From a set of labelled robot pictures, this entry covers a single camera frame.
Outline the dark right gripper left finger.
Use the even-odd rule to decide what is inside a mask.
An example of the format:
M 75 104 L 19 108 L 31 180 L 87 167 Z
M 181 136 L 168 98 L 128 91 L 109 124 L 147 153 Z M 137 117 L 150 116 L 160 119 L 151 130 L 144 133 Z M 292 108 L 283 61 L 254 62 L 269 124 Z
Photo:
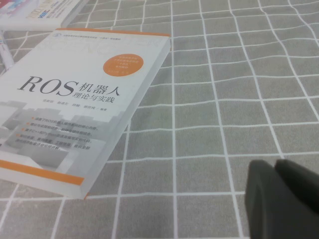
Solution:
M 319 214 L 303 204 L 264 160 L 249 164 L 245 208 L 252 239 L 317 239 Z

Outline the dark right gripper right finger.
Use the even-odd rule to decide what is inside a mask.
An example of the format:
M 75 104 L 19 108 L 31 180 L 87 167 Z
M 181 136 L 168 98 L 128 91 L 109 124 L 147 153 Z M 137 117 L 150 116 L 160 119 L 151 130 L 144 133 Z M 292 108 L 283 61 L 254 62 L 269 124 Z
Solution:
M 277 160 L 275 170 L 292 193 L 318 214 L 319 175 L 287 159 Z

